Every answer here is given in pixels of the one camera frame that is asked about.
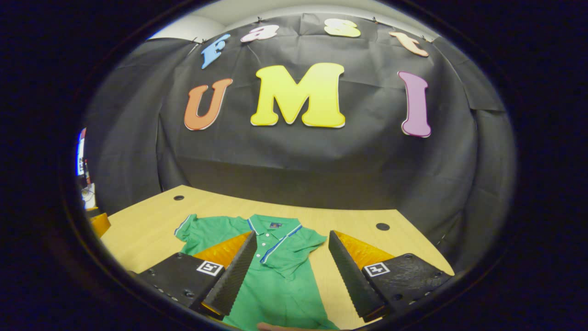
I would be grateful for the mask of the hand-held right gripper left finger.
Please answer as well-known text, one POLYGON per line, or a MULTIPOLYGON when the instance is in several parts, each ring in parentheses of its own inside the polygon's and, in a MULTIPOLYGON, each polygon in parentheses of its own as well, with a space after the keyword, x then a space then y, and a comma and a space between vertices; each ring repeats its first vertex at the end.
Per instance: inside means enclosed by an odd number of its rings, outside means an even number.
POLYGON ((229 315, 258 247, 249 231, 197 254, 174 253, 135 273, 152 291, 214 319, 229 315))

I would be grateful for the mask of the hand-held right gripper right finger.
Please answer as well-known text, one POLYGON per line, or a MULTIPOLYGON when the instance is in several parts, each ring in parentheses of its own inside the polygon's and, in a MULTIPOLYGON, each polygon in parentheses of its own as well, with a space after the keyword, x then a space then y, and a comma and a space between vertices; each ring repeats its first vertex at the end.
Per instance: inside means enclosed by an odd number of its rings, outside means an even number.
POLYGON ((340 231, 330 231, 329 251, 364 322, 407 314, 452 278, 416 254, 393 256, 340 231))

